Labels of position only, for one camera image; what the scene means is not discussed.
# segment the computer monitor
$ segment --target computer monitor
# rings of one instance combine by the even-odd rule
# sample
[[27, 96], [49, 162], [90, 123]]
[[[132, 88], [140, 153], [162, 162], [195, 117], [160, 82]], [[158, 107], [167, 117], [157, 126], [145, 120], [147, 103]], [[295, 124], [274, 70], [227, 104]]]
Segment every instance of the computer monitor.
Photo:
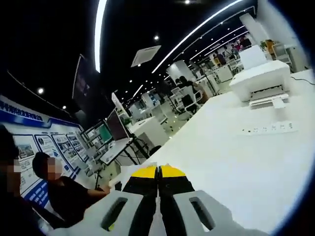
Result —
[[107, 118], [106, 124], [112, 133], [113, 139], [115, 141], [120, 139], [129, 138], [127, 131], [125, 130], [124, 125], [122, 124], [116, 110], [114, 109], [112, 113]]

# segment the power strip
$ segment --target power strip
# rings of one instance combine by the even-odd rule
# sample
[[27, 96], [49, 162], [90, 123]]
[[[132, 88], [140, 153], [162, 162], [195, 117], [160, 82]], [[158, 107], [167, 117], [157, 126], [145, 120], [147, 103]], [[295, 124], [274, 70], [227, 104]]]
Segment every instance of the power strip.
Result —
[[270, 125], [254, 127], [251, 129], [242, 129], [242, 135], [270, 135], [282, 134], [298, 131], [296, 123], [292, 121], [280, 121]]

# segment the display board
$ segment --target display board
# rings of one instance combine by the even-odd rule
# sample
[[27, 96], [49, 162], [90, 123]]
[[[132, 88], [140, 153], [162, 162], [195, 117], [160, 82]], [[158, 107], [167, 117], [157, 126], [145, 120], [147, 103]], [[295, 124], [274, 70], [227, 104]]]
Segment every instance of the display board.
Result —
[[61, 160], [63, 175], [72, 179], [78, 178], [78, 161], [88, 160], [85, 148], [77, 139], [77, 133], [81, 132], [78, 124], [51, 118], [3, 96], [0, 96], [0, 123], [13, 134], [19, 149], [21, 195], [42, 207], [48, 203], [47, 182], [33, 172], [35, 154], [42, 151]]

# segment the black ceiling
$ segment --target black ceiling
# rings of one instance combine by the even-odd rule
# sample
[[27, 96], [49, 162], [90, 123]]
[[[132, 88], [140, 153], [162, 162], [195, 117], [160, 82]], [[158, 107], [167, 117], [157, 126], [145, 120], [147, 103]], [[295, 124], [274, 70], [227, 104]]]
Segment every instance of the black ceiling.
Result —
[[[94, 30], [98, 0], [13, 0], [10, 14], [9, 43], [6, 47], [6, 69], [32, 91], [45, 88], [44, 99], [70, 112], [77, 109], [71, 100], [72, 85], [80, 54], [94, 64]], [[145, 81], [162, 81], [168, 64], [189, 44], [210, 28], [250, 6], [256, 0], [244, 0], [215, 17], [193, 34], [164, 64], [152, 74], [160, 61], [195, 27], [232, 0], [108, 0], [101, 38], [101, 74], [110, 94], [127, 100]], [[197, 40], [176, 60], [189, 59], [229, 31], [240, 27], [239, 16]], [[141, 67], [131, 68], [140, 49], [161, 45], [155, 57]], [[39, 110], [36, 104], [33, 109]]]

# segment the ceiling light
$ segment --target ceiling light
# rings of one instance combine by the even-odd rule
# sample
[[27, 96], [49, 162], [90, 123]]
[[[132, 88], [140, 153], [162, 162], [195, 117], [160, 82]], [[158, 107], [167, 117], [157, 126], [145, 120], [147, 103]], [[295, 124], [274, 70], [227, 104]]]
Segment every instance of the ceiling light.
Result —
[[96, 21], [95, 21], [95, 35], [94, 35], [94, 57], [95, 69], [100, 73], [100, 37], [102, 31], [102, 22], [107, 0], [99, 0]]
[[181, 46], [190, 36], [192, 36], [197, 30], [199, 30], [201, 27], [203, 27], [208, 21], [210, 21], [211, 19], [213, 19], [214, 17], [216, 17], [217, 15], [219, 15], [220, 13], [224, 12], [225, 10], [229, 9], [230, 7], [234, 6], [235, 4], [241, 2], [243, 0], [236, 0], [232, 3], [230, 3], [229, 5], [225, 6], [224, 8], [222, 8], [221, 10], [217, 11], [215, 14], [213, 14], [212, 16], [210, 16], [207, 20], [205, 20], [204, 22], [202, 22], [200, 25], [198, 25], [193, 31], [191, 31], [185, 38], [183, 38], [167, 55], [166, 57], [164, 57], [164, 59], [157, 65], [157, 67], [152, 71], [152, 74], [154, 72], [156, 72], [156, 70], [163, 64], [163, 62], [165, 62], [165, 60], [167, 58], [169, 58], [169, 56], [171, 54], [173, 54], [173, 52], [175, 52], [176, 49], [179, 48], [179, 46]]
[[208, 55], [208, 54], [210, 54], [211, 52], [215, 51], [216, 49], [218, 49], [218, 48], [222, 47], [224, 44], [229, 43], [229, 42], [230, 42], [230, 41], [232, 41], [233, 39], [235, 39], [235, 38], [237, 38], [237, 37], [239, 37], [239, 36], [241, 36], [241, 35], [243, 35], [243, 34], [245, 34], [245, 33], [248, 33], [248, 32], [249, 32], [249, 31], [246, 31], [246, 32], [244, 32], [244, 33], [239, 34], [238, 36], [236, 36], [236, 37], [234, 37], [234, 38], [230, 39], [229, 41], [227, 41], [227, 42], [225, 42], [225, 43], [221, 44], [220, 46], [216, 47], [215, 49], [211, 50], [211, 51], [210, 51], [210, 52], [208, 52], [206, 55]]
[[143, 86], [143, 85], [141, 85], [141, 86], [138, 88], [137, 92], [134, 93], [134, 95], [132, 96], [132, 98], [134, 98], [134, 96], [140, 91], [140, 89], [142, 88], [142, 86]]
[[43, 94], [44, 93], [44, 89], [43, 88], [38, 88], [37, 89], [37, 93], [38, 94]]
[[204, 49], [201, 50], [199, 53], [197, 53], [195, 56], [193, 56], [192, 58], [190, 58], [190, 60], [191, 60], [191, 59], [194, 59], [196, 56], [198, 56], [200, 53], [202, 53], [202, 52], [205, 51], [206, 49], [210, 48], [212, 45], [215, 45], [215, 44], [216, 44], [217, 42], [219, 42], [220, 40], [224, 39], [225, 37], [229, 36], [230, 34], [234, 33], [235, 31], [237, 31], [237, 30], [239, 30], [239, 29], [241, 29], [241, 28], [243, 28], [243, 27], [245, 27], [245, 26], [241, 26], [241, 27], [239, 27], [239, 28], [233, 30], [232, 32], [228, 33], [227, 35], [223, 36], [222, 38], [218, 39], [217, 41], [213, 42], [213, 43], [210, 44], [208, 47], [204, 48]]

